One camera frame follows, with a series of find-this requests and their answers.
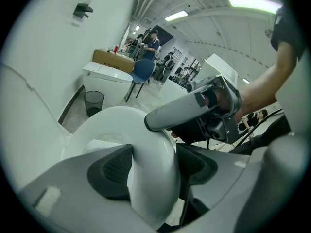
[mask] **ceiling light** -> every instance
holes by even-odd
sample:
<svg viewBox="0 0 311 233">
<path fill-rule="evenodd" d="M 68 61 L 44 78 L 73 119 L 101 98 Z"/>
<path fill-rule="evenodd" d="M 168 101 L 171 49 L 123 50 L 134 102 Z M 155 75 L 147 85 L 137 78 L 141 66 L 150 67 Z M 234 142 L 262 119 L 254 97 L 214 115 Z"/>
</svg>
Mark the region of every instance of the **ceiling light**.
<svg viewBox="0 0 311 233">
<path fill-rule="evenodd" d="M 282 7 L 281 4 L 267 0 L 229 0 L 233 7 L 243 7 L 264 10 L 275 14 L 277 9 Z"/>
<path fill-rule="evenodd" d="M 188 13 L 186 12 L 186 11 L 181 11 L 181 12 L 178 12 L 178 13 L 176 13 L 176 14 L 174 14 L 174 15 L 171 15 L 171 16 L 169 16 L 169 17 L 166 17 L 165 18 L 165 20 L 167 20 L 167 21 L 172 21 L 172 20 L 175 20 L 175 19 L 177 19 L 177 18 L 181 18 L 181 17 L 186 17 L 188 15 Z"/>
<path fill-rule="evenodd" d="M 244 81 L 245 83 L 251 83 L 251 82 L 248 81 L 246 78 L 244 78 L 243 81 Z"/>
</svg>

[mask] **black cable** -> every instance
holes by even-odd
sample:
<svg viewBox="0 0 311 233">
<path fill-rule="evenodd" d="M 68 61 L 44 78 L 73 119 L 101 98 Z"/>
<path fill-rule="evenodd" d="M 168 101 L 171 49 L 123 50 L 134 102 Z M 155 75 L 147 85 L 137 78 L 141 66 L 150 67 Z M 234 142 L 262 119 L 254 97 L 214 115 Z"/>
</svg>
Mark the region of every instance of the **black cable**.
<svg viewBox="0 0 311 233">
<path fill-rule="evenodd" d="M 252 132 L 254 132 L 254 130 L 255 130 L 256 128 L 258 128 L 262 123 L 264 123 L 269 117 L 275 115 L 276 113 L 280 112 L 281 110 L 282 110 L 282 109 L 278 109 L 278 110 L 276 110 L 276 111 L 273 111 L 271 114 L 267 115 L 267 116 L 266 116 L 260 123 L 258 123 L 251 131 L 249 131 L 249 132 L 246 134 L 246 136 L 242 139 L 242 141 L 239 142 L 239 143 L 237 144 L 237 146 L 235 146 L 235 147 L 237 148 L 239 145 L 241 145 L 241 144 L 248 138 L 248 136 L 249 136 Z"/>
</svg>

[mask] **chair leg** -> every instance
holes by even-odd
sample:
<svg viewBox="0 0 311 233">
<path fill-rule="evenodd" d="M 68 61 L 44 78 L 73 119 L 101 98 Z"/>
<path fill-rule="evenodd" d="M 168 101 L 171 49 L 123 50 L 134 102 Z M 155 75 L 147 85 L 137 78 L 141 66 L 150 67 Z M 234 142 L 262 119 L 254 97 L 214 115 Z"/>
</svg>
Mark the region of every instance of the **chair leg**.
<svg viewBox="0 0 311 233">
<path fill-rule="evenodd" d="M 133 89 L 134 89 L 134 87 L 135 87 L 135 83 L 133 83 L 133 86 L 132 86 L 132 89 L 131 89 L 131 91 L 130 91 L 130 94 L 128 95 L 128 97 L 127 97 L 127 99 L 126 99 L 126 101 L 125 102 L 127 102 L 128 101 L 128 99 L 130 98 L 130 96 L 131 96 L 131 94 L 132 94 L 132 91 L 133 91 Z"/>
<path fill-rule="evenodd" d="M 139 89 L 139 91 L 138 91 L 138 93 L 137 93 L 136 98 L 138 97 L 138 95 L 139 95 L 139 93 L 140 93 L 140 90 L 142 89 L 142 87 L 144 86 L 144 84 L 145 84 L 145 83 L 142 83 L 142 85 L 141 85 L 141 87 L 140 87 L 140 89 Z"/>
</svg>

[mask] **trash can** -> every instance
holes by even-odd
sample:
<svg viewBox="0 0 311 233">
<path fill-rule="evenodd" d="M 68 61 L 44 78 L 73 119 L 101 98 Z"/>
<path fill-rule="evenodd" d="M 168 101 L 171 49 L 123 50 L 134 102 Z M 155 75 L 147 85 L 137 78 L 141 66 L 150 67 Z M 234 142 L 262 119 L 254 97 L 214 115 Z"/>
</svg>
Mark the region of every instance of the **trash can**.
<svg viewBox="0 0 311 233">
<path fill-rule="evenodd" d="M 104 96 L 98 91 L 88 91 L 84 94 L 86 114 L 88 117 L 95 115 L 102 110 Z"/>
</svg>

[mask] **white ceiling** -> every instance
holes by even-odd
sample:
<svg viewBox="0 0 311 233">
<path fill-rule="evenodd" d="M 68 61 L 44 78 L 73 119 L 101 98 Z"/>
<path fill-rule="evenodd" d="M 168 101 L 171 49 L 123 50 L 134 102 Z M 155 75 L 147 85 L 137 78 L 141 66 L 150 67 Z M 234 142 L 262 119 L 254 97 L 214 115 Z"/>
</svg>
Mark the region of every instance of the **white ceiling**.
<svg viewBox="0 0 311 233">
<path fill-rule="evenodd" d="M 270 13 L 234 8 L 228 0 L 138 1 L 133 11 L 135 21 L 146 27 L 163 27 L 187 44 L 200 62 L 215 53 L 237 71 L 240 79 L 252 81 L 275 61 L 276 52 L 264 34 L 273 26 L 274 15 Z M 164 20 L 182 10 L 189 15 L 172 22 Z"/>
</svg>

